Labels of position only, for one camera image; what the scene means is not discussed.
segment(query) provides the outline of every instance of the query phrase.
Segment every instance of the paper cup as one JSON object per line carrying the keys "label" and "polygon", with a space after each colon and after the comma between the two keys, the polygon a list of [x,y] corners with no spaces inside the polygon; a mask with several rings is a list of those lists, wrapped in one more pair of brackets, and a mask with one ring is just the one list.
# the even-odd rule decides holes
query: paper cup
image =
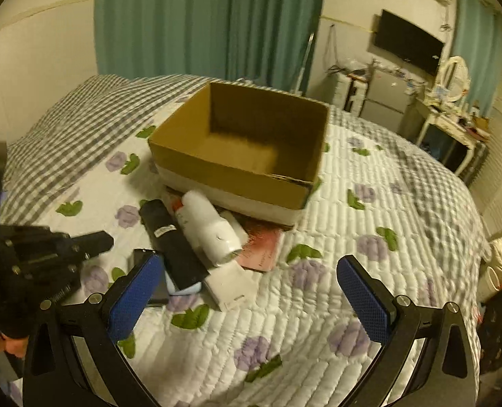
{"label": "paper cup", "polygon": [[484,303],[500,290],[500,280],[496,271],[490,266],[486,268],[485,273],[477,283],[477,301]]}

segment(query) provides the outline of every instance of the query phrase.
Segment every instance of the pink notebook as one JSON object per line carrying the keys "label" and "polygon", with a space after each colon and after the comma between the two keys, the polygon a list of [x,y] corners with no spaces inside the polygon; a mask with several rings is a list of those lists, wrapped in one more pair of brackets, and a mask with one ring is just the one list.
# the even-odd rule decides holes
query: pink notebook
{"label": "pink notebook", "polygon": [[249,235],[249,242],[236,261],[243,268],[271,271],[277,261],[277,243],[282,229],[276,224],[238,215],[238,221]]}

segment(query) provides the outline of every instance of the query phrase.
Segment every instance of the white charger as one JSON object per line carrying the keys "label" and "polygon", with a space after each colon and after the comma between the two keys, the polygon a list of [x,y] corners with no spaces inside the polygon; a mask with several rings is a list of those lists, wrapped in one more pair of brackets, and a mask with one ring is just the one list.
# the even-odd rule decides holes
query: white charger
{"label": "white charger", "polygon": [[252,274],[232,260],[219,268],[211,269],[204,283],[219,309],[226,312],[252,304],[258,290]]}
{"label": "white charger", "polygon": [[222,265],[239,255],[242,244],[238,235],[203,193],[190,190],[183,195],[181,202],[200,246],[214,265]]}

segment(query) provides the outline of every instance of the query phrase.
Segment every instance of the gray checkered blanket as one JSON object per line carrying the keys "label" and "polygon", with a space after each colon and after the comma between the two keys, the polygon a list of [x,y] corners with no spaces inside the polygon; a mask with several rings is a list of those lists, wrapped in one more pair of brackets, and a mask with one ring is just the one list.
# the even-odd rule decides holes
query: gray checkered blanket
{"label": "gray checkered blanket", "polygon": [[[156,110],[184,99],[210,80],[182,75],[132,81],[95,76],[81,84],[10,146],[1,221],[37,221],[84,174],[148,124]],[[433,259],[443,272],[445,298],[461,306],[477,375],[475,293],[478,266],[488,256],[488,244],[469,191],[429,155],[382,127],[335,108],[331,108],[331,124],[344,129],[343,136],[354,132],[371,139],[395,164]]]}

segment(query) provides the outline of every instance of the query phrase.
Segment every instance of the metal screw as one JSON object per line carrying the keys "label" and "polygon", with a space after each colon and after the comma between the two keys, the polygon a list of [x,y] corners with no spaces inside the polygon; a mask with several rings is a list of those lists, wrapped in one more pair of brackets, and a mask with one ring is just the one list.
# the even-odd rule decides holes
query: metal screw
{"label": "metal screw", "polygon": [[411,304],[411,300],[407,295],[398,295],[396,301],[400,306],[407,307]]}
{"label": "metal screw", "polygon": [[89,297],[89,303],[91,304],[98,304],[102,301],[102,294],[101,293],[94,293]]}
{"label": "metal screw", "polygon": [[447,303],[447,309],[450,310],[453,314],[456,314],[459,311],[458,304],[449,301]]}
{"label": "metal screw", "polygon": [[44,300],[40,303],[41,310],[47,310],[51,307],[51,300]]}

